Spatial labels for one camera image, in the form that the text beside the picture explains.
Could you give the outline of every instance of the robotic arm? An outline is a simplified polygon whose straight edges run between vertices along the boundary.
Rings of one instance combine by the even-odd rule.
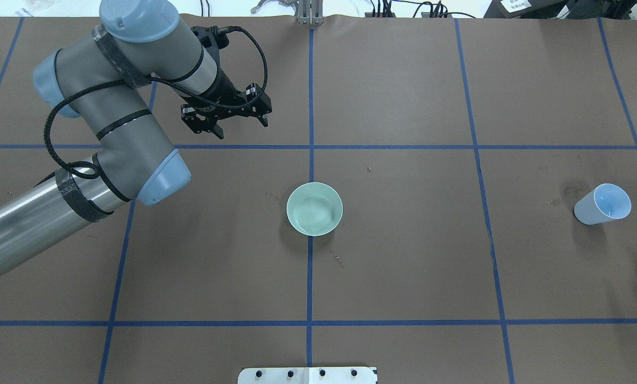
[[[150,206],[191,180],[136,88],[150,81],[174,88],[186,104],[182,120],[194,133],[223,139],[218,121],[257,117],[268,126],[267,63],[240,27],[189,29],[167,0],[103,0],[102,24],[45,59],[34,72],[36,90],[53,106],[44,137],[60,168],[0,207],[0,276],[133,199]],[[219,63],[226,34],[239,31],[257,46],[264,84],[240,92]],[[83,117],[102,149],[65,163],[50,143],[56,114]]]

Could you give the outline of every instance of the light blue cap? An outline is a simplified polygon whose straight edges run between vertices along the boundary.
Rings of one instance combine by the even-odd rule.
[[[34,81],[34,87],[36,92],[43,98],[43,101],[55,107],[64,100],[60,86],[58,85],[58,78],[55,75],[55,58],[58,56],[58,49],[55,53],[51,54],[45,60],[41,61],[34,69],[34,73],[31,75],[31,80]],[[72,109],[69,104],[60,109],[60,115],[65,117],[79,117],[81,116],[77,111]]]
[[[167,0],[102,0],[104,27],[126,42],[157,41],[179,25],[179,11]]]
[[[138,192],[138,200],[146,206],[152,206],[165,197],[183,188],[191,180],[188,166],[181,158],[179,150],[173,150],[152,173]]]

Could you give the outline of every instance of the light green bowl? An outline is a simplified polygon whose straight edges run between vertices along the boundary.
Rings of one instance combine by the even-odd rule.
[[[323,236],[342,220],[342,199],[322,182],[300,185],[287,199],[287,218],[299,233]]]

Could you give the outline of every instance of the brown table surface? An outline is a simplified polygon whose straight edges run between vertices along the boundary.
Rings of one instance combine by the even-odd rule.
[[[637,21],[184,18],[257,37],[269,128],[194,135],[174,92],[142,89],[192,182],[0,279],[0,382],[355,364],[380,383],[637,382]],[[0,19],[0,205],[55,169],[31,71],[97,22]],[[244,36],[222,59],[260,81]],[[97,150],[81,119],[53,140]],[[309,180],[344,202],[320,238],[285,216]],[[604,182],[633,211],[584,226],[573,206]]]

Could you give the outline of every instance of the white label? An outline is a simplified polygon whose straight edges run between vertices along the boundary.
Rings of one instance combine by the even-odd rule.
[[[501,4],[503,4],[503,7],[508,10],[508,13],[525,10],[531,7],[528,0],[501,0]]]

